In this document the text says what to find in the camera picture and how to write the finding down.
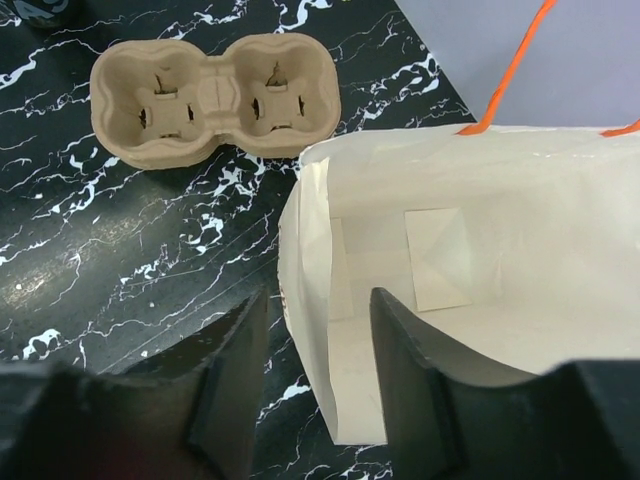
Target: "paper bag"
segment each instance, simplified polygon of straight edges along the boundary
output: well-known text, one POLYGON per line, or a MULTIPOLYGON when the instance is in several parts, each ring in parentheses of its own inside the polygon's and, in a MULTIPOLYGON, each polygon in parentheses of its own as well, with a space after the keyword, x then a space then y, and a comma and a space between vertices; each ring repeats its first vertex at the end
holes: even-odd
POLYGON ((373 287, 532 373, 640 356, 640 133, 459 130, 355 133, 301 157, 279 279, 336 443, 385 442, 373 287))

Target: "black object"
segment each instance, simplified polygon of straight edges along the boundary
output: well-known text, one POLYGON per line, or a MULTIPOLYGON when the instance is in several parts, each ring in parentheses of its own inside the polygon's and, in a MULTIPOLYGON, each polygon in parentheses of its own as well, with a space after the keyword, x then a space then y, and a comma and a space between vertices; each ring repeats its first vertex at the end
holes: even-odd
POLYGON ((80 13, 84 0, 0 0, 29 25, 58 28, 80 13))
POLYGON ((0 478, 249 478, 267 296, 122 375, 0 367, 0 478))
POLYGON ((639 361, 576 361, 535 377, 382 289, 371 322, 394 479, 640 478, 639 361))

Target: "orange string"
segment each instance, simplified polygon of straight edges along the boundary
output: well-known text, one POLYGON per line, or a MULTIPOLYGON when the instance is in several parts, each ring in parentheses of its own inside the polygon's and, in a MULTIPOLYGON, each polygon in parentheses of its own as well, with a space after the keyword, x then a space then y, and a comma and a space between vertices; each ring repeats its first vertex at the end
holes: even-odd
POLYGON ((493 121, 493 117, 496 116, 496 112, 498 111, 498 107, 500 106, 500 102, 502 101, 502 97, 504 96, 504 92, 507 90, 507 87, 511 83, 511 80, 515 75, 516 70, 520 65, 520 62, 522 61, 525 54, 527 53, 529 44, 533 40, 533 37, 536 34, 536 31, 538 30, 538 28, 540 27, 542 20, 547 15, 547 13, 549 13, 549 10, 551 10, 551 8, 553 8, 555 4, 556 4, 556 0, 544 1, 544 3, 542 4, 542 7, 540 7, 540 10, 538 10, 538 13, 536 13, 536 16, 534 17, 533 22, 531 22, 531 25, 529 25, 529 29, 527 30, 527 33, 524 35, 524 38, 522 39, 522 43, 518 47, 518 50, 516 51, 516 54, 513 57, 513 60, 511 60, 511 64, 509 65, 509 68, 507 68, 507 71, 505 72, 504 77, 502 77, 502 80, 500 81, 498 88, 496 89, 495 92, 493 92, 493 96, 491 97, 491 101, 489 101, 489 105, 487 106, 487 111, 484 114, 484 117, 482 117, 482 120, 480 120, 479 123, 468 125, 462 130, 460 130, 458 132, 458 135, 477 135, 478 133, 482 133, 487 128, 489 128, 489 126, 491 125, 491 122, 493 121))
POLYGON ((616 128, 614 130, 605 130, 600 135, 602 135, 603 137, 617 137, 618 135, 633 133, 639 130, 640 130, 640 120, 624 128, 616 128))

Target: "countertop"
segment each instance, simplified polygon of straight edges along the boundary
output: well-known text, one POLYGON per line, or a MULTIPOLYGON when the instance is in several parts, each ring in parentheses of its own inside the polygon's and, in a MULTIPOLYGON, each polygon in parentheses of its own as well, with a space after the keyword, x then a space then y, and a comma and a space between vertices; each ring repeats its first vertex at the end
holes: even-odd
POLYGON ((32 30, 0 10, 0 356, 120 372, 271 292, 256 479, 391 478, 385 447, 334 446, 282 319, 277 222, 296 160, 220 147, 143 172, 89 121, 89 73, 123 40, 178 38, 210 55, 244 35, 302 32, 331 52, 337 135, 472 121, 392 0, 88 1, 32 30))

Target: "beige pulp tray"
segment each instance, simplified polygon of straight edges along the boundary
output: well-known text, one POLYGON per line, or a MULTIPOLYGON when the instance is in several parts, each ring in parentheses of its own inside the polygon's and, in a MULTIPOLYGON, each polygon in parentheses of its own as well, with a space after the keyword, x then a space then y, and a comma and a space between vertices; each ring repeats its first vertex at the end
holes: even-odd
POLYGON ((187 167, 223 143, 295 157, 340 119, 329 52, 298 33, 251 35, 208 57, 182 40, 123 42, 91 71, 100 143, 142 169, 187 167))

